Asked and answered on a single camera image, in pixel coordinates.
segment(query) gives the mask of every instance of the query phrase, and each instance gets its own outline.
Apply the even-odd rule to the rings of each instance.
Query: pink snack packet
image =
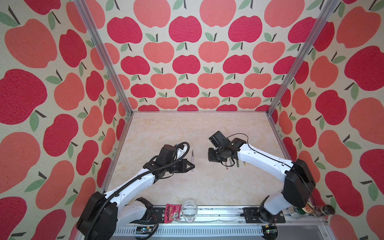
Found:
[[[174,220],[180,219],[181,205],[167,204],[164,216],[164,223],[170,223]]]

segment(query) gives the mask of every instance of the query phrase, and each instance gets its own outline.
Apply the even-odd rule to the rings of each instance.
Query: apple stem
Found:
[[[56,15],[55,15],[55,13],[54,12],[51,12],[52,14],[53,14],[53,16],[55,17],[55,19],[56,19],[56,21],[59,23],[59,24],[61,24],[61,22],[57,19],[57,17],[56,17]]]
[[[369,7],[368,10],[371,10],[371,8],[373,7],[373,5],[375,5],[376,1],[377,1],[377,0],[374,0],[374,1],[373,1],[373,3],[371,4],[371,6]]]
[[[324,0],[321,2],[321,4],[320,4],[320,7],[319,7],[319,9],[321,10],[321,8],[323,7],[323,4],[324,4]]]
[[[368,184],[368,183],[371,183],[371,182],[373,182],[372,180],[369,180],[369,181],[363,181],[363,182],[360,182],[362,185],[366,185],[366,184]]]
[[[42,178],[44,178],[44,179],[47,179],[47,177],[44,176],[44,174],[42,174],[41,172],[39,172],[39,177],[42,177]]]
[[[56,74],[57,74],[57,76],[59,76],[60,80],[63,81],[63,79],[61,78],[59,71],[57,71],[57,69],[56,69]]]
[[[118,3],[116,2],[116,0],[114,0],[114,1],[115,1],[116,8],[120,10],[119,5],[118,5]]]
[[[8,11],[9,11],[9,13],[12,15],[12,17],[15,19],[15,21],[17,22],[17,24],[20,25],[19,20],[17,19],[16,15],[13,13],[13,11],[12,11],[12,9],[11,9],[11,7],[10,7],[9,5],[8,5]]]
[[[335,54],[333,55],[331,61],[333,61],[333,59],[336,57],[336,55],[337,55],[337,51],[336,51]]]
[[[35,112],[40,115],[40,117],[42,118],[46,118],[47,116],[45,116],[44,114],[42,114],[41,112],[39,112],[38,110],[35,110]]]
[[[349,135],[343,140],[343,142],[347,141],[350,137],[351,137],[351,135],[349,134]]]
[[[348,90],[350,87],[352,87],[352,85],[355,84],[355,83],[351,83],[346,89],[344,90]]]
[[[341,2],[339,2],[339,5],[337,5],[337,7],[336,7],[336,9],[333,11],[333,13],[336,12],[336,10],[339,8],[340,4],[341,4]]]
[[[312,50],[313,50],[313,48],[310,50],[310,52],[307,55],[309,55],[312,52]]]

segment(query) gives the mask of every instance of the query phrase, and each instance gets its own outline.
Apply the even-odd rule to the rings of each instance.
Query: apple-patterned wallpaper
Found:
[[[97,0],[98,26],[99,8],[87,2],[134,111],[267,110],[324,4]],[[333,36],[329,25],[316,51]],[[297,81],[308,74],[304,62]]]
[[[325,25],[331,44],[315,43],[308,77],[296,77],[276,108],[291,158],[317,182],[316,204],[336,209],[328,220],[338,240],[384,239],[383,7],[340,1]]]
[[[0,240],[72,240],[127,121],[79,26],[72,1],[0,1]]]

